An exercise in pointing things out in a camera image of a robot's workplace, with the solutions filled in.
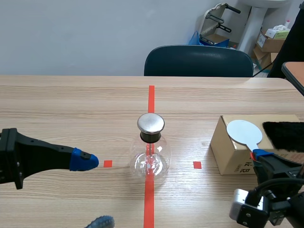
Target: white sink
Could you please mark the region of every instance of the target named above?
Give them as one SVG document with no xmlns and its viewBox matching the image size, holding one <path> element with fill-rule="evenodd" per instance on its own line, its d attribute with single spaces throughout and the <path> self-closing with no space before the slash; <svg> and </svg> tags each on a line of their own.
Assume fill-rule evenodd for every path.
<svg viewBox="0 0 304 228">
<path fill-rule="evenodd" d="M 242 3 L 259 8 L 280 8 L 292 0 L 240 0 Z"/>
<path fill-rule="evenodd" d="M 250 16 L 246 23 L 244 33 L 238 45 L 238 50 L 251 55 L 257 36 L 263 24 L 264 16 L 268 8 L 279 8 L 292 0 L 240 0 L 242 3 L 252 6 Z"/>
</svg>

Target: red tape marker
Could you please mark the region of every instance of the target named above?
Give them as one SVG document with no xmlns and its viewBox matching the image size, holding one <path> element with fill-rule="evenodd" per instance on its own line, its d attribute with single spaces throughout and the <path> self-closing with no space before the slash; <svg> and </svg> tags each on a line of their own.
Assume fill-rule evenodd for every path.
<svg viewBox="0 0 304 228">
<path fill-rule="evenodd" d="M 149 86 L 148 112 L 155 111 L 155 86 Z M 146 147 L 146 153 L 149 155 L 150 146 Z M 154 144 L 151 147 L 151 154 L 154 154 Z M 143 228 L 154 228 L 154 174 L 152 171 L 147 172 L 144 184 L 144 212 Z"/>
<path fill-rule="evenodd" d="M 111 168 L 111 167 L 112 167 L 112 160 L 105 160 L 104 168 Z"/>
<path fill-rule="evenodd" d="M 200 161 L 194 161 L 193 162 L 193 167 L 195 169 L 201 169 L 201 162 Z"/>
</svg>

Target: glass flask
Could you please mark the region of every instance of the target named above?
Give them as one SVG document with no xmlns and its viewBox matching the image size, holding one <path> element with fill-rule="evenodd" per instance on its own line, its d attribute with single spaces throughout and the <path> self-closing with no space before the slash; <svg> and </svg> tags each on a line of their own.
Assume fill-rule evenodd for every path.
<svg viewBox="0 0 304 228">
<path fill-rule="evenodd" d="M 140 134 L 130 147 L 131 170 L 142 179 L 147 175 L 160 179 L 168 172 L 171 160 L 170 145 L 161 135 L 165 121 L 158 114 L 146 113 L 139 117 L 137 126 Z"/>
</svg>

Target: floor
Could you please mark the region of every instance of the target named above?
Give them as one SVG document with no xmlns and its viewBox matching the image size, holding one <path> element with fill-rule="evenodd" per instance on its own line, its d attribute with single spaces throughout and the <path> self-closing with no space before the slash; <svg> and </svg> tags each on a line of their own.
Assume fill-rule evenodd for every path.
<svg viewBox="0 0 304 228">
<path fill-rule="evenodd" d="M 258 67 L 256 66 L 254 69 L 253 69 L 253 75 L 255 75 L 257 72 L 259 72 L 259 69 Z M 268 73 L 259 73 L 256 77 L 267 77 Z"/>
</svg>

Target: white paddle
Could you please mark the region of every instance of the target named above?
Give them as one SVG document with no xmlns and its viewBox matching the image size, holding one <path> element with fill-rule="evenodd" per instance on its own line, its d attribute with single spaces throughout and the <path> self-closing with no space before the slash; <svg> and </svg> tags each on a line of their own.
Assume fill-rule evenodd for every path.
<svg viewBox="0 0 304 228">
<path fill-rule="evenodd" d="M 262 141 L 262 132 L 253 123 L 245 120 L 231 121 L 227 126 L 228 135 L 236 142 L 246 145 L 249 150 L 258 149 Z"/>
</svg>

